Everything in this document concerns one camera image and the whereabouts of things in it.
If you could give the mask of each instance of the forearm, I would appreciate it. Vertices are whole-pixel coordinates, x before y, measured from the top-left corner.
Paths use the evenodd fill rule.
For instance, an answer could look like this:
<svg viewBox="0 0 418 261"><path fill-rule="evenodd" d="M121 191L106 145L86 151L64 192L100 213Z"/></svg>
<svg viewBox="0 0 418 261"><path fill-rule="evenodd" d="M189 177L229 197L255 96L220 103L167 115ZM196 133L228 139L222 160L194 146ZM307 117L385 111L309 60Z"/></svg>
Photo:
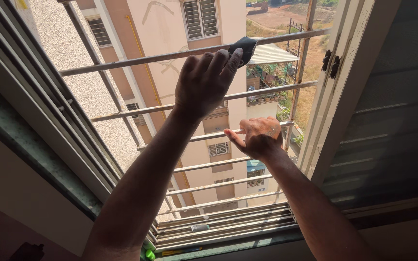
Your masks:
<svg viewBox="0 0 418 261"><path fill-rule="evenodd" d="M162 205L178 159L198 124L178 110L171 112L101 209L90 236L95 241L93 245L140 249Z"/></svg>
<svg viewBox="0 0 418 261"><path fill-rule="evenodd" d="M374 260L372 252L357 230L278 150L265 164L282 187L304 238L317 260Z"/></svg>

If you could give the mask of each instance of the hand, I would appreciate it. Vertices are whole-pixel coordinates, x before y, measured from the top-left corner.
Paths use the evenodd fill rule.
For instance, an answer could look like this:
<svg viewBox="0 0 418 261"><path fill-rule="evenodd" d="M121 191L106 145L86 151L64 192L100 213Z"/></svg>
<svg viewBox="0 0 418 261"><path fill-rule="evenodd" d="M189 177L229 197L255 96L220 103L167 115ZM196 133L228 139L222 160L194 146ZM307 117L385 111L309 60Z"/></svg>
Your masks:
<svg viewBox="0 0 418 261"><path fill-rule="evenodd" d="M242 120L240 128L246 132L245 140L230 129L225 129L224 133L241 152L253 159L265 162L274 153L283 151L282 128L274 117Z"/></svg>
<svg viewBox="0 0 418 261"><path fill-rule="evenodd" d="M192 121L200 121L222 102L233 81L243 49L229 59L227 50L206 52L201 59L189 56L175 89L174 110Z"/></svg>

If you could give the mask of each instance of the white roof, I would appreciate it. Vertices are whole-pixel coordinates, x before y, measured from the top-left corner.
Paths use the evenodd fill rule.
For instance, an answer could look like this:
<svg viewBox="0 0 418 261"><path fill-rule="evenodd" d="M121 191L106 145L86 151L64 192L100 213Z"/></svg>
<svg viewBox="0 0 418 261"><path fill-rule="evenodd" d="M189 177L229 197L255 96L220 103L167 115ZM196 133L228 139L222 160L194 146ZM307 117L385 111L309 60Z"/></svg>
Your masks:
<svg viewBox="0 0 418 261"><path fill-rule="evenodd" d="M253 39L262 39L263 37L253 37ZM275 44L263 44L256 46L251 60L247 63L249 65L256 64L275 64L298 61L299 57L281 49Z"/></svg>

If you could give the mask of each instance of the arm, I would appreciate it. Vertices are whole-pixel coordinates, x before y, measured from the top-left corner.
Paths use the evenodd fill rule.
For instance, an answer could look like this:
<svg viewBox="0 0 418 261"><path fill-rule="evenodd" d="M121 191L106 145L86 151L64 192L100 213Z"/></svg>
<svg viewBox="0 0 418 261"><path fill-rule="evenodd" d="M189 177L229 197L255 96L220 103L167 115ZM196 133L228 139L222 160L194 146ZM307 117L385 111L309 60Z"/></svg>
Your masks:
<svg viewBox="0 0 418 261"><path fill-rule="evenodd" d="M352 224L282 149L281 128L275 118L242 120L240 128L246 131L245 141L229 129L224 132L243 153L267 166L282 187L304 239L317 260L377 259Z"/></svg>
<svg viewBox="0 0 418 261"><path fill-rule="evenodd" d="M126 171L94 223L83 260L139 260L171 175L202 119L222 101L242 50L189 56L176 86L174 109L146 149Z"/></svg>

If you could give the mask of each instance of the green object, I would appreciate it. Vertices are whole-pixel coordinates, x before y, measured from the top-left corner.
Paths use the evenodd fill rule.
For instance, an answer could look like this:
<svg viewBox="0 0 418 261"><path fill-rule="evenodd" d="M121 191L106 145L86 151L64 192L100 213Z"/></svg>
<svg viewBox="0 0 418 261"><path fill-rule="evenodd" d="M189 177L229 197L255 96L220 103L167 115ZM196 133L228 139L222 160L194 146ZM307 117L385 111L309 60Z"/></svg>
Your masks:
<svg viewBox="0 0 418 261"><path fill-rule="evenodd" d="M155 255L154 255L154 253L151 251L151 249L148 249L148 250L146 251L145 256L146 256L149 260L151 260L151 261L154 261L154 259L156 259L156 256L155 256Z"/></svg>

